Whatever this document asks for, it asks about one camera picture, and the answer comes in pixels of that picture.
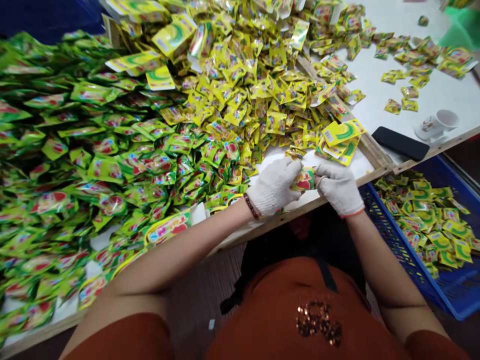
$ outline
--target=white work glove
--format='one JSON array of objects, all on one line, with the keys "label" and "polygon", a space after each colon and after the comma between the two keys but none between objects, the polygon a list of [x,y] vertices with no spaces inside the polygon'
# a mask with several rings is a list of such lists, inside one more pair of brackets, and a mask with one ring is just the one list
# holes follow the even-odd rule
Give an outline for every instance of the white work glove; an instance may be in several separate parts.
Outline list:
[{"label": "white work glove", "polygon": [[300,192],[289,188],[301,169],[300,160],[284,157],[275,160],[260,173],[255,185],[246,191],[259,215],[273,215],[278,209],[300,198]]},{"label": "white work glove", "polygon": [[355,183],[354,174],[347,168],[323,160],[315,169],[316,189],[320,196],[326,197],[341,218],[348,218],[365,209]]}]

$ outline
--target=pile of packets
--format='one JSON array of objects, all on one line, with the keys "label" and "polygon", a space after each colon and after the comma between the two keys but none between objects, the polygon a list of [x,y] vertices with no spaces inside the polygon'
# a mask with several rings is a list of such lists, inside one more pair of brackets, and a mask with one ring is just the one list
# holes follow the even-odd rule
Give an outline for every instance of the pile of packets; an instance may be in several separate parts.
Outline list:
[{"label": "pile of packets", "polygon": [[441,47],[430,36],[422,40],[410,36],[394,37],[391,32],[378,43],[374,57],[386,60],[389,54],[394,54],[395,60],[404,65],[406,70],[390,70],[383,74],[381,81],[394,85],[397,80],[411,77],[409,83],[412,85],[401,88],[401,104],[393,99],[388,100],[385,111],[396,115],[402,109],[414,112],[419,110],[418,102],[412,99],[419,97],[419,89],[423,89],[430,81],[435,67],[451,77],[461,79],[478,64],[468,50],[462,47]]},{"label": "pile of packets", "polygon": [[422,173],[407,170],[379,179],[375,188],[434,279],[439,270],[459,269],[480,255],[480,240],[462,219],[470,212],[450,187],[432,188]]},{"label": "pile of packets", "polygon": [[[74,296],[88,307],[126,264],[191,226],[193,205],[244,193],[268,147],[347,166],[365,132],[337,123],[349,112],[332,95],[365,96],[331,55],[347,47],[353,59],[371,39],[363,6],[341,6],[330,24],[339,2],[108,3],[126,11],[124,48],[81,30],[57,45],[26,33],[0,42],[0,291],[24,304],[1,316],[0,343]],[[308,48],[328,55],[315,64],[325,84],[295,71]],[[312,189],[312,173],[293,189]],[[107,248],[91,248],[113,225]],[[86,280],[90,261],[103,273]]]}]

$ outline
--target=white cup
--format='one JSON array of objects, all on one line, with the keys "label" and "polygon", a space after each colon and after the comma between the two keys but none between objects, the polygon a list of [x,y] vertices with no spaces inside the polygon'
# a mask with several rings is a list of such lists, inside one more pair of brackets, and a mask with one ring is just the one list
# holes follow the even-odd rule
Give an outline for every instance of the white cup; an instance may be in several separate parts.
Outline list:
[{"label": "white cup", "polygon": [[417,125],[413,131],[420,139],[433,143],[444,137],[446,133],[458,128],[460,119],[453,111],[438,110],[435,115],[429,116]]}]

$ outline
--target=black strap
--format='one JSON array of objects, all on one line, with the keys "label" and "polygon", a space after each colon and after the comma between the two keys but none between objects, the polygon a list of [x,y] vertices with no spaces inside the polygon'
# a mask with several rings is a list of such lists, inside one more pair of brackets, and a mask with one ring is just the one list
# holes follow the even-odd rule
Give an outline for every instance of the black strap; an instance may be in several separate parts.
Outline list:
[{"label": "black strap", "polygon": [[330,272],[329,265],[326,263],[324,259],[321,257],[317,256],[316,258],[316,263],[318,264],[318,267],[320,268],[321,275],[323,276],[323,281],[325,282],[325,286],[327,289],[333,291],[334,293],[339,293],[339,288],[337,287],[337,283],[335,282],[335,279]]},{"label": "black strap", "polygon": [[[325,286],[327,287],[327,289],[338,294],[339,289],[337,287],[337,283],[335,282],[334,277],[330,272],[329,265],[327,264],[327,262],[319,255],[316,255],[313,257],[315,258],[316,263],[320,268],[320,272],[323,277],[323,282],[325,282]],[[242,303],[243,297],[244,297],[243,293],[244,293],[245,287],[247,286],[247,283],[245,283],[247,278],[248,278],[247,276],[245,276],[244,274],[241,274],[234,285],[235,290],[233,291],[233,293],[220,303],[220,313],[222,315],[227,314],[236,305],[240,305]]]}]

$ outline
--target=beaded bracelet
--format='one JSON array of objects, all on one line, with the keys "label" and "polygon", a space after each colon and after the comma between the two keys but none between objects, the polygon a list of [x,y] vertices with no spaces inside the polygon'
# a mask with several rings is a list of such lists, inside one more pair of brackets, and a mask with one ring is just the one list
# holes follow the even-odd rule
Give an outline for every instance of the beaded bracelet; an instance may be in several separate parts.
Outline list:
[{"label": "beaded bracelet", "polygon": [[243,197],[245,198],[245,202],[246,204],[248,205],[248,207],[250,208],[250,211],[251,211],[251,214],[253,215],[253,217],[255,218],[255,220],[259,220],[259,216],[257,215],[257,212],[255,211],[252,203],[250,202],[250,198],[249,196],[247,195],[247,193],[244,193],[243,194]]}]

